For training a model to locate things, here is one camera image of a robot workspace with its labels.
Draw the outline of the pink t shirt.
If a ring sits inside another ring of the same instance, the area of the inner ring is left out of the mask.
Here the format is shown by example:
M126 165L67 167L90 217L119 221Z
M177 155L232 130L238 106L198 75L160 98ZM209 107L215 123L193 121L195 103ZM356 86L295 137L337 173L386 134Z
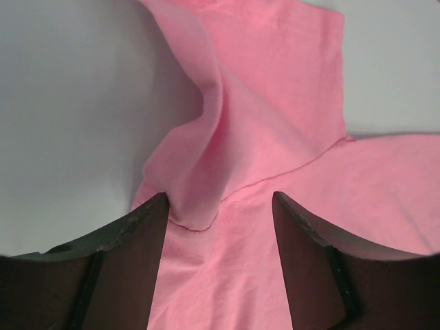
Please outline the pink t shirt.
M343 14L302 1L145 6L203 98L135 197L170 201L149 329L291 329L276 191L376 243L439 250L439 136L348 136Z

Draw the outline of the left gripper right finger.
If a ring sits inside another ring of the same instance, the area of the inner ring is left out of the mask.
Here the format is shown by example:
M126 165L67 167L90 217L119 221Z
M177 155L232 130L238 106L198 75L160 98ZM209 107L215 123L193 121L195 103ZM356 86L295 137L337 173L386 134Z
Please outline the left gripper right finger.
M276 241L295 329L438 329L439 255L366 240L272 197Z

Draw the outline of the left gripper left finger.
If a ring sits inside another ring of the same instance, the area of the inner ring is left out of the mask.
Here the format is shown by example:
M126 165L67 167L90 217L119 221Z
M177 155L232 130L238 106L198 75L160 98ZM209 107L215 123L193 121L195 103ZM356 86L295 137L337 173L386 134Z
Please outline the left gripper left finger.
M149 323L169 202L45 253L1 257L2 329L138 329Z

